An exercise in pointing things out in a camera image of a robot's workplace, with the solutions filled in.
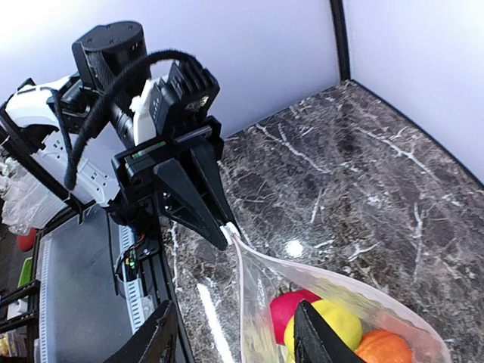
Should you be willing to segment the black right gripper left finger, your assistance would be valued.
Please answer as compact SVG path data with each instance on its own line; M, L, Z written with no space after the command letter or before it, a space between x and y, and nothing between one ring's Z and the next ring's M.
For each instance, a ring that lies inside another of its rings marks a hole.
M175 304L164 300L136 333L104 363L174 362L177 333Z

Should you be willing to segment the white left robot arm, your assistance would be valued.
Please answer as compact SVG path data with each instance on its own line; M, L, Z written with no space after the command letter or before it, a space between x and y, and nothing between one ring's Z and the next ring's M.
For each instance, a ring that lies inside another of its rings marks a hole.
M98 25L72 44L76 72L26 80L1 106L1 131L57 197L96 203L145 234L165 216L219 250L234 224L218 162L221 123L209 114L219 83L194 56L148 53L130 20Z

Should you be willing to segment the yellow round fruit toy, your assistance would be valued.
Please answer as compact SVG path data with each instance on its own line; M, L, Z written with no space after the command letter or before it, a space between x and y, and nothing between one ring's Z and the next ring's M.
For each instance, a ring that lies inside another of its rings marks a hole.
M362 339L360 319L351 312L327 300L310 303L317 313L330 325L337 336L353 351L358 348ZM284 332L284 344L287 348L287 361L295 362L294 358L294 316L290 319Z

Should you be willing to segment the red tomato toy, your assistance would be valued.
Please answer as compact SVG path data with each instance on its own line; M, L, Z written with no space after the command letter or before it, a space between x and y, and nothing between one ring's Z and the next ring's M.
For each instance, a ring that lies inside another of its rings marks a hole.
M283 293L271 301L271 319L277 344L284 345L285 329L290 319L293 317L298 304L303 300L313 303L319 299L319 296L309 290L297 290Z

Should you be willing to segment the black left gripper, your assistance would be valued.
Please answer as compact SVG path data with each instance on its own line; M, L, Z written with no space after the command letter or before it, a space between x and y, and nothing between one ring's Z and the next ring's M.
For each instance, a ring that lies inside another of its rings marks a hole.
M174 141L157 136L115 155L123 221L141 227L149 215L165 216L226 250L220 226L238 225L217 163L223 150L220 131L220 122L208 116L202 128Z

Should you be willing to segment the orange pumpkin toy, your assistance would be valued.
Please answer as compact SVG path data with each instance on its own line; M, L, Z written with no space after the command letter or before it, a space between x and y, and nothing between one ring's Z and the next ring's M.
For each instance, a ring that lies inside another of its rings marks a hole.
M406 341L387 330L366 333L355 354L365 362L412 362L412 351Z

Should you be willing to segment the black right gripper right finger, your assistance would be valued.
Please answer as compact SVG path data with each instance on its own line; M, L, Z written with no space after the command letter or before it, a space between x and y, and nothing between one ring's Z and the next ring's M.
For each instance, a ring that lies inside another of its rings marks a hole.
M364 362L305 300L300 302L296 308L293 332L295 362Z

